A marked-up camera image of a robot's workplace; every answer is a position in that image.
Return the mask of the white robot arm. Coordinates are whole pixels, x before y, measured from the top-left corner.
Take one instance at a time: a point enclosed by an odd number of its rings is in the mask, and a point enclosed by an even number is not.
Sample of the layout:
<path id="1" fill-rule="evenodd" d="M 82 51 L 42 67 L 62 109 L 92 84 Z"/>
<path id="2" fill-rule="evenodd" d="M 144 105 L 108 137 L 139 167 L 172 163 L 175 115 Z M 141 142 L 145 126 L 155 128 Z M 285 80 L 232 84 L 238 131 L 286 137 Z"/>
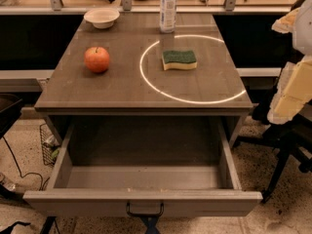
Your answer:
<path id="1" fill-rule="evenodd" d="M 303 54 L 296 64 L 283 68 L 267 119 L 282 125 L 290 121 L 312 99 L 312 0 L 304 0 L 299 8 L 277 19 L 272 29 L 292 34 L 292 47 Z"/>

